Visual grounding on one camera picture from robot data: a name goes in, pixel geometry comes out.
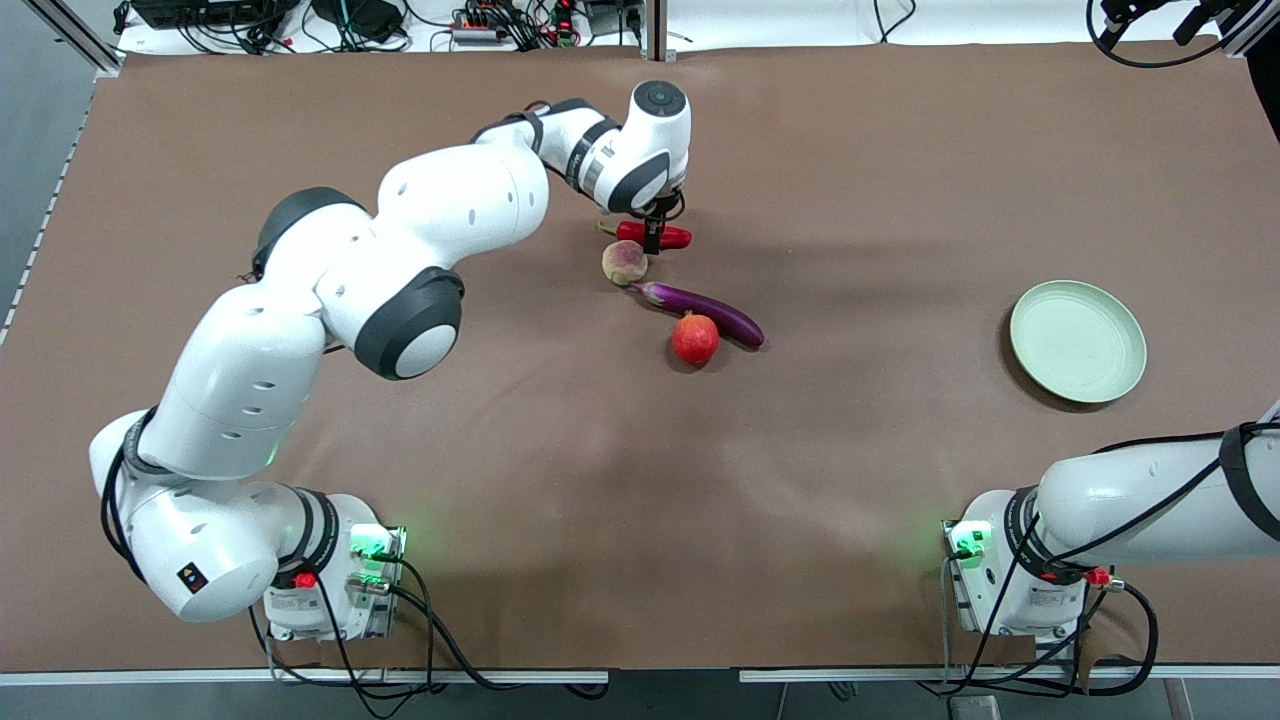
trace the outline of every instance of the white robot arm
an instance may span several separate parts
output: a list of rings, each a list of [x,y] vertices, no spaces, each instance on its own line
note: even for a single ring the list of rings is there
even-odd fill
[[[568,100],[406,160],[383,178],[374,217],[332,188],[283,200],[253,255],[259,282],[214,302],[154,411],[90,446],[113,546],[183,620],[221,620],[266,593],[274,637],[332,637],[319,577],[344,638],[387,634],[393,609],[376,585],[398,568],[352,547],[394,555],[403,536],[355,497],[238,480],[270,465],[332,343],[393,380],[444,359],[462,322],[453,266],[538,229],[547,169],[660,236],[682,202],[690,127],[685,95],[646,82],[625,126]]]
[[[1280,552],[1277,413],[1119,443],[1053,464],[1038,486],[978,496],[946,532],[965,629],[1052,644],[1073,632],[1094,568]]]

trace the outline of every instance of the red fruit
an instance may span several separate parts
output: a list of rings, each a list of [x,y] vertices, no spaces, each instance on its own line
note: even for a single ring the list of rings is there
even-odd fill
[[[719,347],[719,331],[707,315],[685,315],[671,332],[671,347],[681,360],[690,365],[701,365],[716,355]]]

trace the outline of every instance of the light green plate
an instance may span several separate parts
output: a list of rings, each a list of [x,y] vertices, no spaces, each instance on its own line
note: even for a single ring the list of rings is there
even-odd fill
[[[1147,340],[1133,313],[1102,288],[1052,281],[1027,291],[1009,323],[1014,355],[1044,389],[1107,402],[1138,384]]]

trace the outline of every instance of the metal post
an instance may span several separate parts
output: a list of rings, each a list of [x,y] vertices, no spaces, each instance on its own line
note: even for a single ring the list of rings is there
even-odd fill
[[[645,60],[672,63],[676,51],[667,47],[667,0],[645,0],[644,4]]]
[[[120,74],[120,58],[115,54],[115,50],[104,42],[101,37],[93,35],[93,31],[88,28],[84,20],[64,5],[61,0],[22,1],[40,19],[45,20],[45,24],[52,28],[58,33],[58,37],[61,37],[67,45],[70,45],[73,50],[79,53],[81,58],[88,60],[91,65],[111,77]]]

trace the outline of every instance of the power adapter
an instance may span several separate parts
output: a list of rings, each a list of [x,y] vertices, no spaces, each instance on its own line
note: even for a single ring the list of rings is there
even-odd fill
[[[311,9],[321,20],[347,27],[352,33],[374,42],[387,42],[404,23],[399,9],[385,0],[311,0]]]

